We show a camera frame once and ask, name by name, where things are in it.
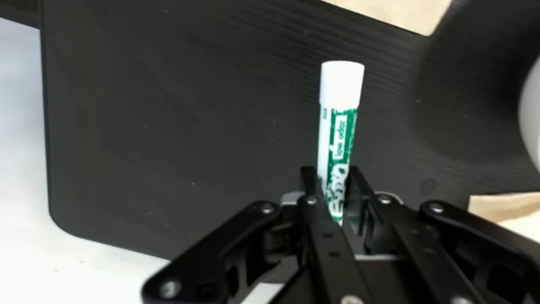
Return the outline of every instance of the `green label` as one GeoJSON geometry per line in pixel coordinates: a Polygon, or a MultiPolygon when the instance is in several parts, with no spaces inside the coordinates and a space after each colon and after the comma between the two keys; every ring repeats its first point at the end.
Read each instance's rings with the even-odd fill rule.
{"type": "Polygon", "coordinates": [[[342,203],[345,180],[349,174],[350,153],[354,144],[355,110],[328,110],[330,134],[327,151],[327,180],[323,195],[330,217],[338,225],[342,223],[342,203]]]}

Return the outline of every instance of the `black mat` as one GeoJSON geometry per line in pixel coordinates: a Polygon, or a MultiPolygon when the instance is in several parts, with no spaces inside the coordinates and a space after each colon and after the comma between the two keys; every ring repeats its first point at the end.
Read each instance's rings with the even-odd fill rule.
{"type": "Polygon", "coordinates": [[[173,257],[313,164],[323,60],[365,66],[354,151],[406,205],[540,188],[516,100],[540,2],[453,2],[419,38],[313,0],[47,0],[50,213],[173,257]]]}

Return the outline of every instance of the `white cap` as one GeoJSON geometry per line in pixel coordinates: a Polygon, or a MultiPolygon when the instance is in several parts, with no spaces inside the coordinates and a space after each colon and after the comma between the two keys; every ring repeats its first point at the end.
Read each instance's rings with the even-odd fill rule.
{"type": "Polygon", "coordinates": [[[362,82],[364,66],[359,63],[322,63],[318,104],[335,110],[357,109],[362,82]]]}

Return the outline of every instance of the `chapstick tube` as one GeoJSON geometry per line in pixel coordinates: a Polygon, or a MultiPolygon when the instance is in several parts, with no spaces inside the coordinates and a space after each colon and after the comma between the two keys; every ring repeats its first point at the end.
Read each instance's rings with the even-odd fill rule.
{"type": "Polygon", "coordinates": [[[359,63],[327,61],[320,66],[317,176],[328,213],[338,225],[362,80],[359,63]]]}

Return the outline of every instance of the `grooved black surface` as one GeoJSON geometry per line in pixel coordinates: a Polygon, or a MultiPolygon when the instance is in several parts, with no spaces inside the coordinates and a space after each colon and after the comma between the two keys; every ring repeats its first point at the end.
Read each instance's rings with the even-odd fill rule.
{"type": "Polygon", "coordinates": [[[47,0],[50,215],[173,257],[313,164],[323,60],[365,66],[354,164],[418,207],[540,186],[516,126],[540,2],[455,0],[419,38],[315,0],[47,0]]]}

